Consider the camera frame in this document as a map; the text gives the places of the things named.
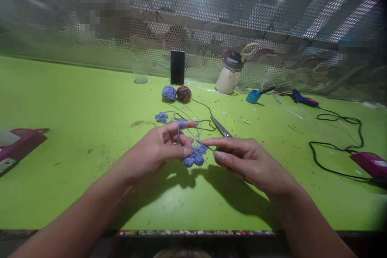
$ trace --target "multicolored yarn ball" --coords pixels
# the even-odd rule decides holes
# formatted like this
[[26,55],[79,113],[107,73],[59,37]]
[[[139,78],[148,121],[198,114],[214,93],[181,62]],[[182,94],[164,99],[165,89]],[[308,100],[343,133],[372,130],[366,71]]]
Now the multicolored yarn ball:
[[186,103],[190,101],[192,93],[188,87],[181,86],[176,90],[176,95],[181,102]]
[[161,96],[164,100],[173,100],[176,96],[176,90],[172,86],[165,86],[162,89]]

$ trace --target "blue glue gun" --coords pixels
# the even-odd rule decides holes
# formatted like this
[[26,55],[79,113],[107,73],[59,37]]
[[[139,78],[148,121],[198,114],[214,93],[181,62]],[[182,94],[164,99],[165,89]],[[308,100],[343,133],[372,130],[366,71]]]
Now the blue glue gun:
[[310,98],[303,97],[299,91],[296,89],[293,90],[293,94],[291,98],[294,100],[295,103],[301,103],[304,105],[307,105],[309,107],[318,107],[318,102],[316,100],[312,100]]

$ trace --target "perforated metal panel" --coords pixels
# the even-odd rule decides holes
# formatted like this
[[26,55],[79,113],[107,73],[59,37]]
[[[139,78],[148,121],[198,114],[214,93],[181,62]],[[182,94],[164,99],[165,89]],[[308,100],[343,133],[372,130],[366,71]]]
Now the perforated metal panel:
[[[381,0],[0,0],[0,52],[15,57],[169,77],[169,51],[186,52],[186,77],[215,82],[223,59],[251,42],[241,84],[383,100],[356,94],[340,40],[385,27]],[[367,68],[385,73],[383,63]],[[372,79],[362,82],[367,92]],[[345,89],[337,90],[341,83]]]

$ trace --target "hand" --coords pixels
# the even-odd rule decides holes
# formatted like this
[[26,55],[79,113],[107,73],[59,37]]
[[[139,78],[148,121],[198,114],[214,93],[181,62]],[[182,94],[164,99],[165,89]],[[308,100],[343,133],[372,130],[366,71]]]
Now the hand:
[[[194,121],[186,121],[186,128],[198,125]],[[151,129],[136,145],[129,149],[112,169],[124,174],[129,183],[135,183],[142,177],[157,171],[167,159],[183,159],[192,154],[191,140],[180,132],[180,146],[177,141],[179,125],[172,122]]]
[[238,177],[247,177],[264,193],[286,194],[298,186],[290,173],[254,139],[222,137],[201,143],[222,150],[213,151],[215,162]]

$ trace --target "purple crochet flower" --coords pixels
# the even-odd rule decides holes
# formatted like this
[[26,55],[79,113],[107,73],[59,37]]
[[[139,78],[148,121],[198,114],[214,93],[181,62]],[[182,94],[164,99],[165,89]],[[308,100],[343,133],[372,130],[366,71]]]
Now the purple crochet flower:
[[193,153],[190,156],[184,158],[184,165],[186,167],[191,167],[193,164],[202,166],[204,164],[203,154],[206,153],[208,147],[200,144],[198,147],[192,147],[192,149],[194,150]]
[[159,114],[156,114],[155,116],[155,119],[156,119],[156,122],[161,122],[161,123],[166,123],[167,119],[168,119],[168,115],[163,113],[163,112],[160,112]]

